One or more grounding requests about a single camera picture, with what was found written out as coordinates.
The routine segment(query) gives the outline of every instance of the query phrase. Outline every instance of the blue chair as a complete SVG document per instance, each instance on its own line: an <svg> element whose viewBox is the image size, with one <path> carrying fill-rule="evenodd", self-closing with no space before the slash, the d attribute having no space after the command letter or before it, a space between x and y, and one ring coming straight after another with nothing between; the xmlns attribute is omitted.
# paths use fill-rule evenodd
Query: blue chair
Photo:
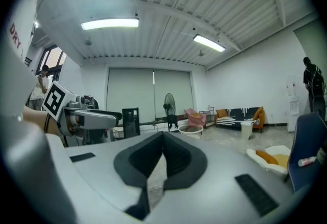
<svg viewBox="0 0 327 224"><path fill-rule="evenodd" d="M301 159L317 156L319 148L327 138L327 127L318 113L310 113L297 119L293 147L289 158L288 171L294 192L303 186L312 184L322 165L314 163L299 167Z"/></svg>

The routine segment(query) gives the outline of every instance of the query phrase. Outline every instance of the white trash bin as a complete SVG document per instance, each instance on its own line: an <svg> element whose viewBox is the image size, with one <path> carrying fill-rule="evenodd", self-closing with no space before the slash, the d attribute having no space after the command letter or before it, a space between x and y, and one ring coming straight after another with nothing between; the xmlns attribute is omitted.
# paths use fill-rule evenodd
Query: white trash bin
<svg viewBox="0 0 327 224"><path fill-rule="evenodd" d="M242 126L242 139L249 140L252 134L252 123L244 121L241 122L241 126Z"/></svg>

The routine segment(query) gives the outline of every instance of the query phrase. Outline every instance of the floor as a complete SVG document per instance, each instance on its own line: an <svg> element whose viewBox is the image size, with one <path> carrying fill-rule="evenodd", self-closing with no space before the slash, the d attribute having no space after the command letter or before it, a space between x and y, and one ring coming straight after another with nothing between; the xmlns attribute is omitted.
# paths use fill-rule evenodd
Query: floor
<svg viewBox="0 0 327 224"><path fill-rule="evenodd" d="M254 130L248 141L242 140L241 131L231 128L217 128L215 126L204 130L203 139L213 145L232 148L242 154L246 149L264 149L275 145L285 145L292 148L294 133L288 133L286 127L265 127L263 132ZM162 198L162 186L167 178L166 160L162 156L148 178L150 208L153 209Z"/></svg>

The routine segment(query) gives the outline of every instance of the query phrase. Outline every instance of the white ceiling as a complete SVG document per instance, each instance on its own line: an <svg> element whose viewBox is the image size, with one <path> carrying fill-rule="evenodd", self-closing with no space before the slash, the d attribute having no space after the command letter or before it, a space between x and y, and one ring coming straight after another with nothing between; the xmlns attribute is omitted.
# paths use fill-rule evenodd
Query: white ceiling
<svg viewBox="0 0 327 224"><path fill-rule="evenodd" d="M78 64L86 58L146 57L209 68L313 11L309 0L43 0L37 18ZM136 29L83 31L80 26L92 19L135 17L135 12ZM197 33L219 40L226 50L194 42Z"/></svg>

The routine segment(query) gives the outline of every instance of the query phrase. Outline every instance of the pink chair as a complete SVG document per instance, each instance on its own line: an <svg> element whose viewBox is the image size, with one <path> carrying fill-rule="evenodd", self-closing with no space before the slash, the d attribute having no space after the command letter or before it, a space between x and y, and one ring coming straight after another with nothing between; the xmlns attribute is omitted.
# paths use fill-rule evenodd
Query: pink chair
<svg viewBox="0 0 327 224"><path fill-rule="evenodd" d="M194 109L184 109L186 115L188 116L189 122L188 125L200 125L205 127L206 114L200 114L200 117L194 117L192 114L197 113Z"/></svg>

